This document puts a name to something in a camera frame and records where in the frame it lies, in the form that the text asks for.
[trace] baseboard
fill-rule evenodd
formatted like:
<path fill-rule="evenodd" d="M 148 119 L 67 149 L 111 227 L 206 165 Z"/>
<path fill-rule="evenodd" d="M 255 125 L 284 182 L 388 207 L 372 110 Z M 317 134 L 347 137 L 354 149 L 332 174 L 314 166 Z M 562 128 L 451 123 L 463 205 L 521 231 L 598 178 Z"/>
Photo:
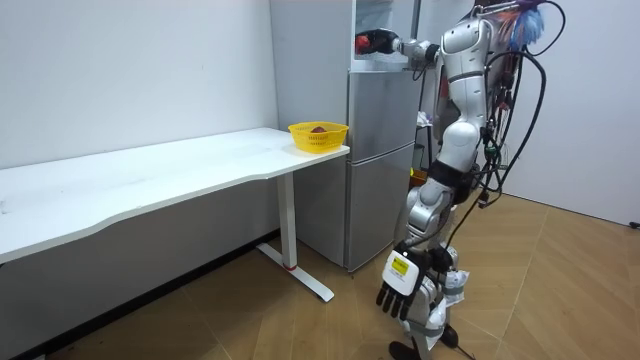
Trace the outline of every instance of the baseboard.
<path fill-rule="evenodd" d="M 602 220 L 602 221 L 610 222 L 610 223 L 612 223 L 612 224 L 618 224 L 618 225 L 620 225 L 620 226 L 631 226 L 631 224 L 625 224 L 625 223 L 620 223 L 620 222 L 613 221 L 613 220 L 603 219 L 603 218 L 597 217 L 597 216 L 595 216 L 595 215 L 589 215 L 589 214 L 581 213 L 581 212 L 576 211 L 576 210 L 569 210 L 569 209 L 565 209 L 565 208 L 562 208 L 562 207 L 560 207 L 560 206 L 551 205 L 551 204 L 548 204 L 548 203 L 545 203 L 545 202 L 542 202 L 542 201 L 529 199 L 529 198 L 526 198 L 526 197 L 524 197 L 524 196 L 513 195 L 513 194 L 506 193 L 506 192 L 504 193 L 504 195 L 509 195 L 509 196 L 511 196 L 511 197 L 514 197 L 514 198 L 518 198 L 518 199 L 527 200 L 527 201 L 531 201 L 531 202 L 534 202 L 534 203 L 538 203 L 538 204 L 546 205 L 546 206 L 549 206 L 549 207 L 552 207 L 552 208 L 556 208 L 556 209 L 558 209 L 558 210 L 568 211 L 568 212 L 571 212 L 571 213 L 574 213 L 574 214 L 583 215 L 583 216 L 587 216 L 587 217 L 590 217 L 590 218 L 594 218 L 594 219 L 598 219 L 598 220 Z"/>
<path fill-rule="evenodd" d="M 97 317 L 76 326 L 75 328 L 64 332 L 53 339 L 50 339 L 40 345 L 37 345 L 20 355 L 17 355 L 10 360 L 33 360 L 42 354 L 54 353 L 65 346 L 68 346 L 81 338 L 89 335 L 90 333 L 128 315 L 139 308 L 179 289 L 180 287 L 192 282 L 193 280 L 204 276 L 211 271 L 221 267 L 224 264 L 248 253 L 255 249 L 255 247 L 261 243 L 273 240 L 280 236 L 280 229 L 274 230 L 268 234 L 265 234 L 258 239 L 239 247 L 232 252 L 225 254 L 211 262 L 208 262 L 186 274 L 183 274 L 165 284 L 158 286 L 157 288 L 150 290 L 135 299 L 127 301 L 126 303 L 119 305 L 118 307 L 98 315 Z"/>

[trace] desk leg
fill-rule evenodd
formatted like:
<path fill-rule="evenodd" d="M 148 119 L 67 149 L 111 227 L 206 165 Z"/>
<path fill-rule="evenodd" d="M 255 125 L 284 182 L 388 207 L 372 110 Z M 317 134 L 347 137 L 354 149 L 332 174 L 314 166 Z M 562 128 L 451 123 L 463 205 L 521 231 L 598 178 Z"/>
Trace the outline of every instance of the desk leg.
<path fill-rule="evenodd" d="M 298 267 L 296 254 L 296 216 L 293 201 L 293 173 L 279 176 L 277 181 L 282 254 L 267 244 L 258 245 L 258 249 L 288 270 L 291 275 L 300 280 L 311 289 L 311 291 L 315 292 L 324 302 L 328 302 L 333 298 L 333 292 Z"/>

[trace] yellow label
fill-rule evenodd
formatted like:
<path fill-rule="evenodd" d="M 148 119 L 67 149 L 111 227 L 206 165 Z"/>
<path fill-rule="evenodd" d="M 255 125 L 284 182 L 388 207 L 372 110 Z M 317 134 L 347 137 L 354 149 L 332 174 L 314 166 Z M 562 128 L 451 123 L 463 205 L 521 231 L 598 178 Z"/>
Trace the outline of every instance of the yellow label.
<path fill-rule="evenodd" d="M 409 264 L 402 261 L 402 259 L 400 258 L 395 258 L 393 259 L 393 263 L 391 264 L 391 267 L 404 276 L 404 275 L 407 275 Z"/>

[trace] wire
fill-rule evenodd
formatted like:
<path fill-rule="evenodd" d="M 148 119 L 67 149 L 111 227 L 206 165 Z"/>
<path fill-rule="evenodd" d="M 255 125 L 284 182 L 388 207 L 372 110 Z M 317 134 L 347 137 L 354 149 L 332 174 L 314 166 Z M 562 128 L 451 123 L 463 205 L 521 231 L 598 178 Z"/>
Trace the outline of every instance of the wire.
<path fill-rule="evenodd" d="M 544 95 L 545 95 L 545 92 L 546 92 L 546 89 L 547 89 L 547 73 L 546 73 L 546 71 L 544 70 L 542 65 L 540 65 L 538 60 L 536 60 L 533 57 L 533 55 L 530 55 L 530 54 L 528 54 L 526 52 L 523 52 L 523 51 L 507 51 L 507 52 L 503 52 L 501 54 L 496 55 L 491 60 L 489 60 L 489 62 L 487 63 L 487 67 L 490 67 L 491 64 L 493 64 L 497 59 L 499 59 L 499 58 L 501 58 L 503 56 L 506 56 L 508 54 L 520 54 L 521 56 L 525 57 L 527 60 L 531 61 L 531 63 L 538 69 L 538 71 L 540 72 L 540 94 L 538 96 L 538 103 L 536 104 L 536 109 L 535 109 L 535 111 L 533 113 L 533 118 L 531 119 L 531 123 L 529 125 L 529 129 L 527 129 L 527 132 L 524 135 L 524 139 L 522 139 L 522 143 L 520 144 L 520 147 L 518 148 L 518 150 L 516 151 L 515 155 L 513 156 L 513 160 L 507 166 L 507 170 L 504 173 L 504 176 L 502 178 L 502 182 L 499 184 L 500 188 L 502 187 L 504 181 L 507 180 L 507 177 L 509 176 L 509 173 L 511 172 L 511 169 L 513 169 L 513 165 L 515 165 L 516 161 L 520 157 L 520 154 L 522 154 L 522 151 L 524 150 L 525 146 L 529 142 L 529 138 L 531 137 L 531 133 L 533 132 L 533 129 L 536 126 L 536 122 L 538 121 L 538 116 L 540 115 L 540 109 L 542 108 L 542 103 L 544 101 Z"/>
<path fill-rule="evenodd" d="M 507 124 L 504 127 L 504 132 L 502 133 L 502 138 L 500 138 L 500 149 L 498 150 L 502 150 L 502 144 L 504 144 L 505 140 L 507 139 L 507 134 L 509 133 L 509 128 L 511 127 L 511 120 L 513 119 L 513 113 L 514 113 L 514 109 L 516 107 L 516 101 L 518 100 L 518 93 L 520 92 L 520 83 L 522 80 L 522 68 L 523 66 L 523 61 L 522 61 L 522 57 L 520 58 L 520 61 L 518 61 L 518 80 L 516 80 L 516 87 L 513 90 L 513 97 L 511 100 L 511 104 L 509 105 L 509 117 L 507 118 Z"/>
<path fill-rule="evenodd" d="M 418 73 L 418 77 L 416 77 L 416 73 L 418 72 L 417 70 L 413 70 L 413 81 L 418 81 L 420 80 L 420 78 L 422 77 L 422 75 L 424 75 L 424 73 L 427 71 L 427 63 L 424 64 L 424 66 L 422 67 L 422 70 L 420 70 L 420 73 Z"/>
<path fill-rule="evenodd" d="M 498 116 L 496 118 L 496 134 L 500 134 L 502 132 L 502 123 L 504 117 L 504 110 L 498 107 Z"/>
<path fill-rule="evenodd" d="M 544 101 L 544 95 L 545 95 L 545 91 L 546 91 L 546 88 L 547 88 L 547 73 L 544 70 L 544 68 L 542 67 L 542 65 L 540 65 L 540 63 L 533 57 L 533 55 L 531 55 L 531 54 L 529 54 L 527 52 L 524 52 L 524 51 L 507 51 L 507 52 L 498 54 L 495 57 L 493 57 L 491 60 L 489 60 L 489 62 L 487 62 L 487 68 L 490 68 L 491 64 L 493 64 L 495 61 L 497 61 L 501 57 L 507 56 L 509 54 L 517 54 L 517 55 L 520 55 L 521 57 L 526 58 L 540 72 L 540 94 L 538 96 L 538 103 L 536 104 L 536 109 L 535 109 L 535 111 L 533 113 L 533 118 L 531 119 L 531 123 L 529 125 L 529 129 L 527 129 L 527 132 L 526 132 L 526 134 L 524 136 L 524 139 L 522 140 L 522 143 L 520 144 L 520 147 L 518 148 L 518 150 L 516 151 L 515 155 L 513 156 L 513 160 L 507 166 L 507 170 L 505 171 L 504 176 L 501 177 L 500 174 L 498 173 L 499 166 L 497 168 L 494 166 L 494 168 L 491 169 L 493 171 L 490 171 L 490 172 L 486 173 L 486 175 L 487 175 L 487 183 L 482 183 L 481 182 L 482 177 L 484 177 L 485 175 L 482 175 L 482 177 L 480 179 L 478 179 L 479 182 L 483 185 L 483 191 L 480 193 L 480 195 L 478 195 L 478 197 L 473 202 L 473 204 L 471 205 L 469 210 L 467 210 L 467 212 L 464 214 L 464 217 L 462 218 L 460 223 L 458 223 L 458 225 L 456 225 L 455 229 L 453 229 L 453 232 L 451 233 L 451 235 L 449 236 L 449 240 L 447 241 L 447 246 L 445 247 L 445 250 L 449 249 L 449 246 L 451 245 L 451 242 L 453 241 L 453 238 L 455 237 L 456 233 L 458 232 L 458 229 L 460 229 L 462 224 L 464 224 L 464 222 L 467 220 L 467 218 L 469 217 L 469 215 L 471 214 L 473 209 L 478 204 L 478 201 L 480 200 L 480 198 L 483 196 L 483 194 L 486 191 L 498 192 L 498 197 L 496 199 L 490 201 L 489 203 L 487 203 L 485 208 L 490 206 L 490 205 L 492 205 L 492 204 L 494 204 L 502 196 L 502 186 L 504 185 L 504 182 L 506 181 L 507 176 L 511 172 L 511 169 L 513 169 L 513 166 L 515 165 L 516 161 L 520 157 L 520 154 L 522 153 L 522 151 L 524 150 L 525 146 L 529 142 L 529 138 L 531 137 L 531 133 L 533 132 L 533 129 L 536 126 L 536 122 L 538 121 L 538 116 L 540 115 L 540 109 L 542 108 L 542 102 Z M 518 78 L 517 86 L 519 86 L 519 85 L 520 85 L 520 77 Z M 513 109 L 511 110 L 511 113 L 509 114 L 509 120 L 507 120 L 507 127 L 509 126 L 509 123 L 511 121 L 512 115 L 513 115 Z M 490 141 L 494 145 L 497 145 L 496 142 L 495 142 L 495 139 L 491 138 Z M 500 163 L 501 160 L 502 160 L 502 155 L 501 155 L 500 151 L 498 151 L 498 156 L 497 156 L 496 159 L 492 159 L 492 163 L 495 165 L 495 164 Z M 483 172 L 484 172 L 484 169 L 486 169 L 487 167 L 488 167 L 488 162 L 485 163 L 485 166 L 483 167 Z M 489 186 L 488 186 L 488 183 L 491 180 L 490 176 L 491 176 L 492 173 L 496 174 L 496 179 L 498 181 L 497 189 L 490 189 Z"/>
<path fill-rule="evenodd" d="M 562 33 L 564 32 L 564 27 L 565 27 L 565 25 L 567 24 L 567 16 L 566 16 L 566 14 L 564 13 L 564 10 L 562 9 L 562 7 L 561 7 L 560 5 L 558 5 L 555 1 L 545 1 L 545 3 L 555 6 L 555 7 L 556 7 L 556 9 L 558 9 L 558 11 L 560 11 L 560 15 L 562 16 L 562 26 L 560 27 L 560 31 L 558 31 L 558 35 L 556 35 L 555 39 L 553 39 L 553 41 L 551 42 L 551 44 L 549 44 L 549 46 L 547 46 L 546 48 L 544 48 L 544 50 L 540 51 L 540 52 L 539 52 L 539 53 L 537 53 L 537 54 L 532 54 L 531 52 L 529 52 L 529 50 L 528 50 L 528 49 L 525 49 L 525 51 L 526 51 L 529 55 L 531 55 L 531 56 L 533 56 L 533 57 L 540 56 L 540 55 L 542 55 L 542 54 L 546 53 L 546 52 L 547 52 L 547 50 L 549 50 L 549 49 L 550 49 L 550 48 L 551 48 L 551 47 L 556 43 L 556 41 L 558 41 L 558 39 L 560 38 L 560 36 L 561 36 L 561 35 L 562 35 Z"/>
<path fill-rule="evenodd" d="M 473 172 L 473 173 L 471 173 L 471 175 L 472 176 L 487 175 L 487 174 L 493 174 L 495 172 L 496 172 L 496 169 L 482 170 L 482 171 Z"/>
<path fill-rule="evenodd" d="M 458 223 L 458 225 L 456 225 L 456 227 L 453 229 L 453 232 L 451 233 L 451 235 L 449 236 L 449 241 L 447 241 L 447 246 L 445 246 L 445 250 L 449 249 L 449 245 L 451 245 L 451 240 L 453 240 L 453 237 L 456 236 L 456 233 L 458 232 L 458 229 L 460 229 L 460 227 L 462 226 L 462 224 L 464 224 L 464 222 L 467 220 L 467 218 L 469 217 L 469 214 L 471 214 L 471 212 L 473 211 L 473 209 L 476 207 L 476 205 L 478 204 L 478 200 L 480 200 L 480 196 L 482 196 L 482 193 L 480 193 L 480 195 L 478 195 L 478 197 L 473 201 L 473 204 L 471 204 L 471 206 L 469 207 L 469 210 L 467 210 L 467 212 L 464 214 L 464 216 L 462 217 L 462 220 L 460 220 L 460 222 Z"/>
<path fill-rule="evenodd" d="M 463 348 L 460 347 L 460 345 L 458 345 L 458 350 L 460 350 L 460 352 L 466 356 L 467 358 L 471 359 L 471 360 L 476 360 L 476 355 L 475 354 L 469 354 L 468 352 L 466 352 Z"/>

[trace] herringbone floor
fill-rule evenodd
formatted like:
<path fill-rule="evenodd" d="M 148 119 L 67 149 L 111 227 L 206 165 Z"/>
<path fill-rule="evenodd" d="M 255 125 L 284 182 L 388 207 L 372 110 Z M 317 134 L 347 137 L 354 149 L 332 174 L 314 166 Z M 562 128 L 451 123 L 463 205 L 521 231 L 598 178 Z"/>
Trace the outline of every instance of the herringbone floor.
<path fill-rule="evenodd" d="M 505 196 L 454 246 L 471 277 L 452 323 L 478 360 L 640 359 L 639 231 Z M 301 245 L 336 294 L 323 304 L 253 251 L 51 358 L 390 359 L 406 339 L 374 304 L 387 253 L 351 276 Z M 437 345 L 443 359 L 464 357 Z"/>

